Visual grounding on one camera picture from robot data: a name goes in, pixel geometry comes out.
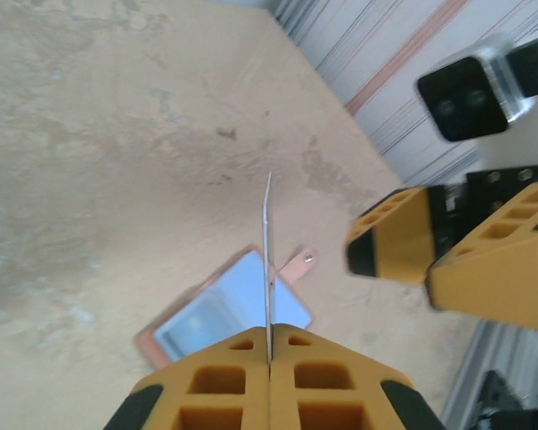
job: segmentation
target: metal wall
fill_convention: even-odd
[[[526,409],[538,408],[538,331],[481,321],[441,419],[446,428],[471,426],[482,381],[498,371]]]
[[[283,0],[275,16],[408,185],[478,166],[427,120],[416,78],[492,32],[538,32],[538,0]]]
[[[277,7],[279,7],[279,5],[282,3],[282,0],[209,0],[209,1],[236,4],[238,6],[246,6],[246,7],[258,7],[261,9],[266,9],[271,13],[275,13],[277,10]]]

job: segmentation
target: metal blade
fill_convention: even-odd
[[[273,296],[275,288],[275,272],[273,266],[273,225],[271,220],[271,178],[273,173],[269,173],[267,187],[265,188],[265,198],[263,199],[263,268],[265,286],[265,330],[267,337],[267,364],[271,371],[273,361]]]

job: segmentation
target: dusty floor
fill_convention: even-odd
[[[260,242],[315,246],[313,329],[440,409],[474,321],[348,276],[348,222],[399,182],[264,12],[0,1],[0,428],[100,428],[149,372],[134,334]]]

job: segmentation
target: orange stripe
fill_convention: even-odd
[[[385,83],[445,27],[470,0],[446,0],[345,105],[355,115]]]

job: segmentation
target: black camera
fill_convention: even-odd
[[[450,142],[505,132],[538,95],[538,39],[514,48],[508,37],[486,38],[422,76],[417,89]]]

